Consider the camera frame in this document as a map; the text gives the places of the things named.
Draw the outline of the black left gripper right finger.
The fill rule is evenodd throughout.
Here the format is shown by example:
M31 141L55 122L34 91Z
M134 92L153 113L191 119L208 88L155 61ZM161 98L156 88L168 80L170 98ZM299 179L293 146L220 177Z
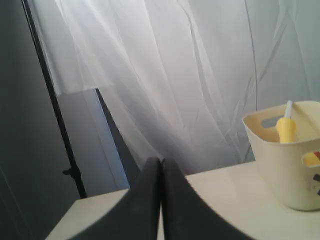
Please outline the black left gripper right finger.
M166 240L250 240L197 194L174 159L162 160L162 223Z

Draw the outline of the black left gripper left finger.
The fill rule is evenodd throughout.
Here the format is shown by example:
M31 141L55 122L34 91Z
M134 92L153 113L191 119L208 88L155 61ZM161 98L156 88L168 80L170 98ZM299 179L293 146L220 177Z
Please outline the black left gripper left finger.
M129 189L74 202L48 240L156 240L161 204L161 162L149 158Z

